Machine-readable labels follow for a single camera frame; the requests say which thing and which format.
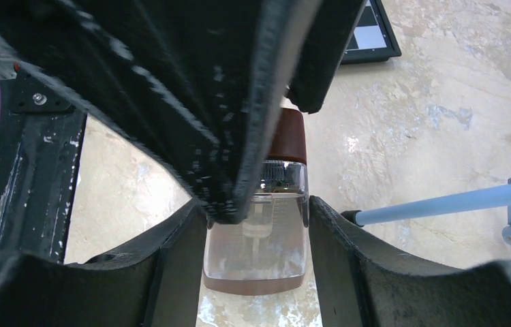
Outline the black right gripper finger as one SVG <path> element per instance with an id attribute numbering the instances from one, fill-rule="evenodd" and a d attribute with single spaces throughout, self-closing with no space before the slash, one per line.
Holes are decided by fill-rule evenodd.
<path id="1" fill-rule="evenodd" d="M 194 326 L 205 239 L 192 200 L 84 264 L 0 251 L 0 326 Z"/>
<path id="2" fill-rule="evenodd" d="M 404 252 L 309 201 L 325 326 L 511 326 L 511 261 L 461 270 Z"/>
<path id="3" fill-rule="evenodd" d="M 300 54 L 287 98 L 301 112 L 320 111 L 366 2 L 323 1 Z"/>
<path id="4" fill-rule="evenodd" d="M 0 1 L 0 40 L 48 87 L 238 224 L 319 1 Z"/>

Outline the clear plastic metronome cover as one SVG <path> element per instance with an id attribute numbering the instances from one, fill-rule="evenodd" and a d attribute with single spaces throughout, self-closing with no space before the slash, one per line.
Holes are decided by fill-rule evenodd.
<path id="1" fill-rule="evenodd" d="M 306 165 L 266 160 L 245 218 L 238 224 L 207 221 L 204 273 L 229 281 L 303 276 L 308 210 Z"/>

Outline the brown wooden metronome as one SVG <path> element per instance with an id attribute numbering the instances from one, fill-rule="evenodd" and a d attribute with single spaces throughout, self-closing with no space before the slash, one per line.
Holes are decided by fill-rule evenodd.
<path id="1" fill-rule="evenodd" d="M 308 226 L 303 114 L 284 108 L 246 217 L 239 224 L 207 221 L 205 286 L 241 296 L 300 287 L 306 274 Z"/>

